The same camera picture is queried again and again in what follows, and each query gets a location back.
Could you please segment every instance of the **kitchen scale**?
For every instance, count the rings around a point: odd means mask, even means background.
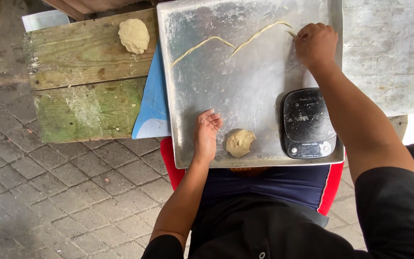
[[[324,158],[334,151],[336,133],[319,88],[291,91],[281,109],[282,147],[289,157]]]

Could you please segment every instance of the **metal baking tray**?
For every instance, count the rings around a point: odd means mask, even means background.
[[[217,153],[211,168],[323,165],[342,162],[344,147],[321,159],[291,159],[281,146],[280,105],[284,95],[302,88],[306,71],[296,59],[292,37],[308,23],[326,23],[339,33],[336,62],[342,64],[343,8],[340,0],[179,0],[157,6],[175,165],[187,168],[193,155],[196,116],[209,108],[221,113]],[[185,51],[211,37],[235,46],[276,21],[231,59],[233,48],[210,40],[174,67]],[[251,152],[235,158],[225,149],[237,129],[257,139]]]

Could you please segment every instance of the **concrete surface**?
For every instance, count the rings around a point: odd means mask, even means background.
[[[41,142],[20,17],[47,9],[0,0],[0,259],[140,258],[172,193],[159,140]],[[329,216],[365,249],[348,167]]]

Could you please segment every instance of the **dough crumb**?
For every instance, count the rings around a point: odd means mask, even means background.
[[[250,152],[250,144],[256,139],[253,132],[241,129],[228,138],[226,150],[235,157],[244,156]]]
[[[138,19],[128,19],[119,24],[119,38],[126,50],[142,54],[148,49],[150,34],[146,25]]]

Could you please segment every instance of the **person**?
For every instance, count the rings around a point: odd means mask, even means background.
[[[311,198],[299,198],[319,189],[311,178],[323,171],[270,168],[235,188],[243,183],[227,169],[209,170],[223,121],[207,110],[197,118],[191,164],[161,209],[142,258],[183,258],[190,230],[193,258],[414,258],[414,160],[388,118],[336,65],[337,41],[322,23],[303,27],[294,40],[345,145],[367,251],[325,230]]]

